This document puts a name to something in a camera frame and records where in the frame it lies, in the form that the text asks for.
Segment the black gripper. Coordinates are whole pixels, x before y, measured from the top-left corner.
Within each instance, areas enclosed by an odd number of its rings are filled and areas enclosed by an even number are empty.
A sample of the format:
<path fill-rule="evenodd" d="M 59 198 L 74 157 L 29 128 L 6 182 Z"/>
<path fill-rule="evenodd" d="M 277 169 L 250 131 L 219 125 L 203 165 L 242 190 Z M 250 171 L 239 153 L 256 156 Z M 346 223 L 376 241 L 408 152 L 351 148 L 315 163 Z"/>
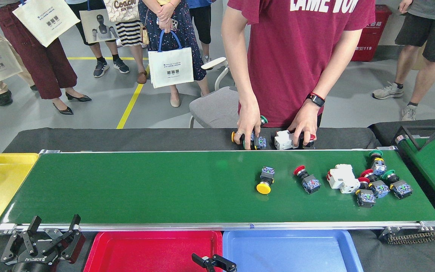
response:
<path fill-rule="evenodd" d="M 38 253 L 36 243 L 32 239 L 42 221 L 39 216 L 35 216 L 26 231 L 12 232 L 3 251 L 1 262 L 9 264 L 17 258 L 17 263 L 12 267 L 12 272 L 55 272 L 59 256 L 70 264 L 76 263 L 86 241 L 86 237 L 79 227 L 80 220 L 79 215 L 74 215 L 68 231 L 53 239 L 51 248 L 57 247 L 59 251 L 53 249 L 48 255 L 43 255 L 43 253 Z M 24 244 L 26 250 L 19 253 L 22 244 Z"/>

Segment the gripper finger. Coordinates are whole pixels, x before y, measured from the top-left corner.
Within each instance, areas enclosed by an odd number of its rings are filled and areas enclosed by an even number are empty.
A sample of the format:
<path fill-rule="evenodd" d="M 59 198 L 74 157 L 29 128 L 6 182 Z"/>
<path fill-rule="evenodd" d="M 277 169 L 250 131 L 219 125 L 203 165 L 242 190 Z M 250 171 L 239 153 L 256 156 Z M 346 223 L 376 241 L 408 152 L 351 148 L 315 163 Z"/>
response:
<path fill-rule="evenodd" d="M 215 272 L 214 265 L 213 265 L 214 262 L 213 258 L 209 258 L 207 256 L 201 258 L 196 253 L 192 253 L 192 260 L 200 267 L 205 268 L 207 272 Z"/>
<path fill-rule="evenodd" d="M 237 271 L 237 265 L 236 263 L 223 258 L 221 255 L 215 254 L 214 255 L 214 267 L 219 267 L 221 270 L 225 272 L 236 272 Z"/>

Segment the person's right hand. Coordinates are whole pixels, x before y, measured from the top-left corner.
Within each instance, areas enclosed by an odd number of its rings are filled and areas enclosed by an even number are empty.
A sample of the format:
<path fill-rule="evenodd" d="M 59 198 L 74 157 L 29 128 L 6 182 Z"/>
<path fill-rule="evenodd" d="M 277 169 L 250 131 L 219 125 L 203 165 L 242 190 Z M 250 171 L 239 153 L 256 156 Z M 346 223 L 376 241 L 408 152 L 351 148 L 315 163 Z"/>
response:
<path fill-rule="evenodd" d="M 234 134 L 236 144 L 242 144 L 241 136 L 244 136 L 244 148 L 250 150 L 251 133 L 259 136 L 261 130 L 261 114 L 258 102 L 255 98 L 240 99 L 239 120 L 237 122 L 237 130 Z"/>

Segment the person's left hand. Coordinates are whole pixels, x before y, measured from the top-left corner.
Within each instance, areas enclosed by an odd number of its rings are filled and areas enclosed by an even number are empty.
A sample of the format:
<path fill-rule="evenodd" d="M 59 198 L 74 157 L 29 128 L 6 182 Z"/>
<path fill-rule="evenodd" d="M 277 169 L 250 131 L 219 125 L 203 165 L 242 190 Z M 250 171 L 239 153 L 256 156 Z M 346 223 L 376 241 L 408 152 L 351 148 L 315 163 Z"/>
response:
<path fill-rule="evenodd" d="M 307 145 L 313 136 L 316 136 L 317 130 L 317 116 L 320 107 L 311 100 L 306 99 L 301 109 L 295 116 L 291 125 L 288 127 L 289 131 L 294 131 L 292 144 L 297 146 L 299 144 L 299 137 L 304 133 L 303 144 Z"/>

